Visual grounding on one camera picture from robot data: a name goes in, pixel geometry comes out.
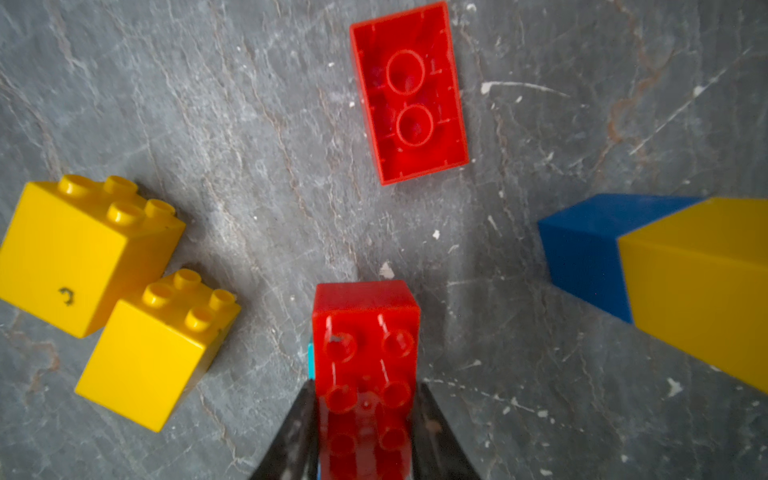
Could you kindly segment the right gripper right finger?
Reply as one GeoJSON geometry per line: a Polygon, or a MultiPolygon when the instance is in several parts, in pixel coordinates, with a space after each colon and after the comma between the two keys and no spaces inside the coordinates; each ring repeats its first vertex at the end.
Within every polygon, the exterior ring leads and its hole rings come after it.
{"type": "Polygon", "coordinates": [[[411,443],[414,479],[480,479],[424,382],[414,397],[411,443]]]}

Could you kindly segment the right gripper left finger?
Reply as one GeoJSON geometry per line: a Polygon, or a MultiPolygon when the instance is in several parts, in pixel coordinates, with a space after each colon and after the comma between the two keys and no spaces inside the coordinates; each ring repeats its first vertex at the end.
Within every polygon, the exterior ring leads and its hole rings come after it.
{"type": "Polygon", "coordinates": [[[315,381],[304,382],[250,479],[318,478],[318,402],[315,381]]]}

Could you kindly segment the teal lego brick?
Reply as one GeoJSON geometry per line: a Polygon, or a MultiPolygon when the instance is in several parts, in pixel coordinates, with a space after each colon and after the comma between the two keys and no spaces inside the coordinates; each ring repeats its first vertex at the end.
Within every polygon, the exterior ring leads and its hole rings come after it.
{"type": "Polygon", "coordinates": [[[310,342],[307,346],[307,368],[308,378],[314,380],[316,378],[316,366],[315,366],[315,349],[314,343],[310,342]]]}

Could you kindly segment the long red lego brick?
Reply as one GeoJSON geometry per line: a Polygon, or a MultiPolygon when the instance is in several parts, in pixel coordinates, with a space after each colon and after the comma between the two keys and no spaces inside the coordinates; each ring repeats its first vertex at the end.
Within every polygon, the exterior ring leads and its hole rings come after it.
{"type": "Polygon", "coordinates": [[[409,476],[420,317],[402,280],[317,286],[312,328],[321,478],[409,476]]]}

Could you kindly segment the small blue lego brick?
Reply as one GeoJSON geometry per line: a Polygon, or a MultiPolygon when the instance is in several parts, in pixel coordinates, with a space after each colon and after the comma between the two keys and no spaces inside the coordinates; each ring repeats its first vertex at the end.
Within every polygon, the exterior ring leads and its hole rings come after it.
{"type": "Polygon", "coordinates": [[[538,221],[552,283],[631,324],[619,239],[701,197],[597,194],[538,221]]]}

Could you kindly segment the yellow lego brick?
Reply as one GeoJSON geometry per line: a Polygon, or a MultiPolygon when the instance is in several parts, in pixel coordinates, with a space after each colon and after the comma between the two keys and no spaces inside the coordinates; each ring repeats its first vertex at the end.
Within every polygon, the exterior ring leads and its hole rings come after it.
{"type": "Polygon", "coordinates": [[[185,223],[119,176],[25,185],[1,246],[1,298],[76,337],[118,299],[160,279],[185,223]]]}
{"type": "Polygon", "coordinates": [[[78,395],[162,430],[206,373],[241,310],[228,290],[180,269],[121,298],[75,387],[78,395]]]}
{"type": "Polygon", "coordinates": [[[618,240],[634,325],[767,389],[767,202],[710,198],[618,240]]]}

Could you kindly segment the small red lego brick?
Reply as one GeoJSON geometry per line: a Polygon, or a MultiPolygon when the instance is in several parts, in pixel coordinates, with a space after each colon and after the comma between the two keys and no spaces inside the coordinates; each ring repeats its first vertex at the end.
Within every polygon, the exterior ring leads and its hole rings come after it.
{"type": "Polygon", "coordinates": [[[355,23],[349,33],[381,184],[468,164],[447,3],[355,23]]]}

